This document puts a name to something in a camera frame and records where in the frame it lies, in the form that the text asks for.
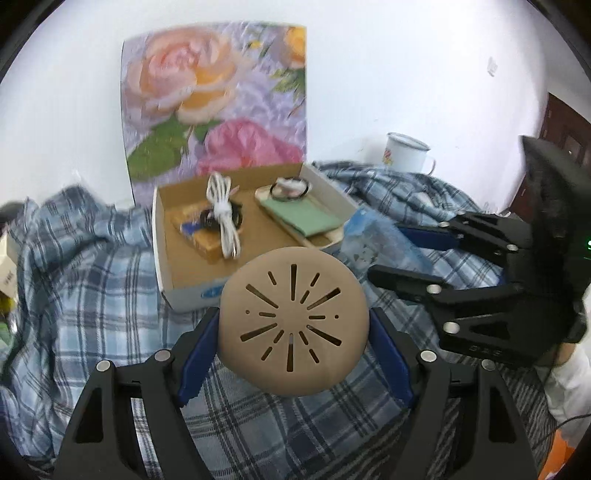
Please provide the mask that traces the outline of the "person's right hand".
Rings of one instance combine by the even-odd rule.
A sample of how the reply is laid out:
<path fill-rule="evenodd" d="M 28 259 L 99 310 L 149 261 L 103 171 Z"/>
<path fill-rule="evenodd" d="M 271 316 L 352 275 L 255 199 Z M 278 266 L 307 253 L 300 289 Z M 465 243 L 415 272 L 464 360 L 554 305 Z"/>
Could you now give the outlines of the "person's right hand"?
<path fill-rule="evenodd" d="M 577 313 L 577 320 L 570 332 L 570 336 L 566 342 L 561 343 L 557 348 L 554 360 L 556 367 L 565 365 L 573 357 L 578 345 L 590 331 L 587 311 L 582 300 L 575 303 L 575 312 Z"/>

